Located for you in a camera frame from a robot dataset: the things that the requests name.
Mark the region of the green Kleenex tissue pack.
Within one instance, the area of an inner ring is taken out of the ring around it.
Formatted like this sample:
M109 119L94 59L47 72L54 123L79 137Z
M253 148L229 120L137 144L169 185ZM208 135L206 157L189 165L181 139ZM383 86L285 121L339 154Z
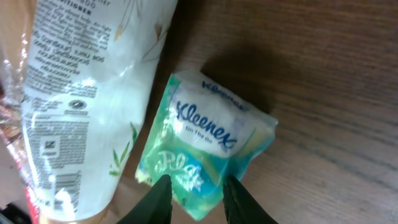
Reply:
M174 200L200 221L223 199L225 179L242 179L269 147L278 121L204 74L170 76L135 177L169 175Z

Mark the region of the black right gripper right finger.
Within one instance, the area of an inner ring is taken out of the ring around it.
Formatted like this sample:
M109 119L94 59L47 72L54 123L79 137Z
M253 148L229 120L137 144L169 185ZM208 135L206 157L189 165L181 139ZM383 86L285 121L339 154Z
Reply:
M223 203L228 224L278 224L234 176L224 181Z

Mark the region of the white conditioner tube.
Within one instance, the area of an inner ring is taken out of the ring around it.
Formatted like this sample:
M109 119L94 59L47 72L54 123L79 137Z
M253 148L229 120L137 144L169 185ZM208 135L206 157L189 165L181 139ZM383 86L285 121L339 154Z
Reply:
M144 124L176 0L40 0L22 133L40 212L75 222L110 203Z

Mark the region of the orange spaghetti packet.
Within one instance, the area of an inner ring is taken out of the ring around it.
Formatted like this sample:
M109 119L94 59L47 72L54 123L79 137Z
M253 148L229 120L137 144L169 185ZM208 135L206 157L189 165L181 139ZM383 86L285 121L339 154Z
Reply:
M1 1L1 139L22 177L31 222L56 223L44 216L35 204L22 139L20 103L35 5L35 1Z

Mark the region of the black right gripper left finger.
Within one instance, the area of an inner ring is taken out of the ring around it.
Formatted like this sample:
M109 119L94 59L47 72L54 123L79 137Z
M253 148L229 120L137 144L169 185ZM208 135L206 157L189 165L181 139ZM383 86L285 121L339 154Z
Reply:
M163 175L117 224L171 224L172 181Z

